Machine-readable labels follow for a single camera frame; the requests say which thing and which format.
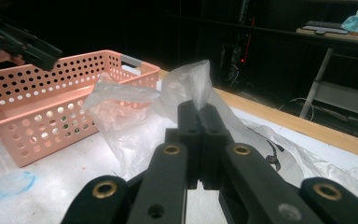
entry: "perforated basket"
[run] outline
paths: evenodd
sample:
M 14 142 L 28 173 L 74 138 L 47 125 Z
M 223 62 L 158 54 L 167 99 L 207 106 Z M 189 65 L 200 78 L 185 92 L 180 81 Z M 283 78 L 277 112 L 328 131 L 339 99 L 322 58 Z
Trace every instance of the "perforated basket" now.
M 123 69 L 136 67 L 139 75 Z M 102 50 L 59 59 L 53 70 L 32 65 L 0 70 L 0 138 L 20 167 L 98 132 L 81 109 L 98 75 L 122 84 L 156 88 L 159 68 Z

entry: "table surface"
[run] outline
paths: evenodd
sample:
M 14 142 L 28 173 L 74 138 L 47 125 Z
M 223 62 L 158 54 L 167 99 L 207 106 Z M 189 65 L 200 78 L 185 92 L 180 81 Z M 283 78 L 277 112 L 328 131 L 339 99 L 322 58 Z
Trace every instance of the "table surface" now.
M 304 35 L 315 35 L 314 31 L 303 30 L 301 28 L 296 29 L 296 32 L 299 34 L 304 34 Z M 358 35 L 339 35 L 339 34 L 333 34 L 333 33 L 325 33 L 323 36 L 358 41 Z
M 160 77 L 163 78 L 168 72 L 161 70 Z M 226 91 L 215 89 L 222 99 L 229 105 L 239 110 L 255 115 L 261 119 L 268 120 L 287 129 L 302 133 L 310 138 L 322 141 L 328 145 L 341 148 L 350 153 L 358 155 L 358 138 L 324 127 L 317 123 L 301 119 L 290 114 L 283 113 L 277 109 L 261 105 L 247 100 L 243 97 Z
M 313 148 L 322 159 L 342 169 L 358 166 L 358 138 L 216 91 L 239 118 L 266 125 L 299 146 Z M 71 201 L 91 179 L 115 175 L 117 170 L 117 159 L 100 133 L 22 168 L 0 143 L 0 223 L 60 223 Z M 217 210 L 201 207 L 199 202 L 215 204 Z M 201 188 L 190 190 L 187 218 L 192 221 L 187 223 L 202 223 L 211 213 L 218 215 L 209 223 L 225 223 L 216 194 Z

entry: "plastic wrap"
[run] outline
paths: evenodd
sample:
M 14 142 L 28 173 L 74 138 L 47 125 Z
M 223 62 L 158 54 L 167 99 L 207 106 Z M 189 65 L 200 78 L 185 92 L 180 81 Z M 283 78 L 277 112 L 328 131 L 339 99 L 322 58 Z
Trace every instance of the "plastic wrap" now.
M 140 94 L 139 97 L 145 97 L 141 91 L 137 90 L 137 94 Z M 177 106 L 184 101 L 193 100 L 197 108 L 202 108 L 206 103 L 214 105 L 234 140 L 256 148 L 285 181 L 299 187 L 304 178 L 327 177 L 358 196 L 357 174 L 341 170 L 321 160 L 309 150 L 276 134 L 269 127 L 239 119 L 213 90 L 209 79 L 209 61 L 188 64 L 171 71 L 162 81 L 159 97 L 152 98 L 154 99 L 152 105 L 145 108 L 142 116 L 133 116 L 129 125 L 119 125 L 124 129 L 112 129 L 112 132 L 107 132 L 105 128 L 100 130 L 117 156 L 121 167 L 120 175 L 125 179 L 131 179 L 147 168 L 154 149 L 164 141 L 165 129 L 177 127 Z M 98 120 L 100 115 L 94 113 L 93 116 L 97 116 Z M 104 121 L 103 124 L 99 122 L 96 122 L 97 126 L 104 127 L 111 121 Z M 191 190 L 189 192 L 191 204 L 187 209 L 187 220 L 194 221 L 202 217 L 202 221 L 206 223 L 224 222 L 216 199 L 217 191 L 205 193 L 201 187 Z M 198 212 L 190 209 L 192 207 L 202 209 L 205 204 L 208 204 L 208 209 L 198 210 Z

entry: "cable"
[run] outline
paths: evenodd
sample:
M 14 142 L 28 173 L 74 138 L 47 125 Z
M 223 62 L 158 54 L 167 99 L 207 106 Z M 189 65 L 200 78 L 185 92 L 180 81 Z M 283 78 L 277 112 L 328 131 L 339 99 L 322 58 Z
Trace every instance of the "cable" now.
M 351 131 L 348 134 L 358 137 L 358 123 L 353 123 L 355 118 L 347 116 L 347 115 L 343 115 L 343 114 L 338 113 L 334 110 L 322 108 L 320 106 L 315 106 L 315 107 L 317 109 L 321 110 L 322 112 L 324 112 L 325 114 L 327 114 L 328 116 L 330 116 L 334 119 L 339 119 L 343 123 L 346 123 L 351 128 Z M 336 128 L 337 130 L 342 130 L 340 127 L 338 127 L 337 125 L 333 125 L 332 123 L 329 123 L 329 125 L 334 126 L 334 128 Z
M 234 68 L 237 69 L 237 74 L 235 75 L 235 77 L 234 77 L 234 79 L 232 80 L 232 82 L 228 85 L 229 87 L 231 87 L 232 84 L 234 84 L 235 80 L 237 80 L 238 74 L 240 73 L 240 69 L 237 67 L 237 65 L 232 64 L 231 66 L 234 66 Z
M 293 101 L 297 101 L 297 100 L 304 100 L 306 103 L 309 103 L 309 104 L 310 104 L 310 108 L 312 109 L 312 115 L 310 116 L 310 121 L 312 121 L 312 120 L 313 120 L 313 116 L 315 115 L 315 109 L 313 108 L 312 103 L 311 103 L 311 102 L 309 102 L 307 99 L 305 99 L 305 98 L 301 98 L 301 97 L 298 97 L 298 98 L 292 99 L 292 100 L 291 100 L 291 101 L 289 101 L 288 103 L 292 103 Z M 281 107 L 279 107 L 279 109 L 278 109 L 278 110 L 281 110 L 281 109 L 282 109 L 285 105 L 286 105 L 286 104 L 281 105 Z

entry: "dark background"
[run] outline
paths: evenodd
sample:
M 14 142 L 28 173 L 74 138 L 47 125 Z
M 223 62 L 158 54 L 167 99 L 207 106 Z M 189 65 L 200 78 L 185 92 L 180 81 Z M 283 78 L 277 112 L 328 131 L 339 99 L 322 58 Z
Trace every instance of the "dark background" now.
M 217 88 L 237 92 L 252 86 L 277 105 L 306 97 L 327 47 L 268 35 L 252 35 L 246 44 L 245 33 L 197 24 L 179 27 L 166 18 L 171 13 L 238 23 L 240 8 L 241 0 L 0 1 L 2 15 L 61 49 L 63 56 L 112 49 L 165 70 L 207 59 Z M 342 23 L 357 10 L 358 1 L 250 0 L 244 23 L 295 32 L 306 21 Z M 230 56 L 238 36 L 247 49 L 246 62 L 238 63 L 238 76 L 227 81 L 222 50 Z M 356 49 L 336 52 L 358 57 Z M 358 60 L 333 57 L 325 79 L 358 89 Z

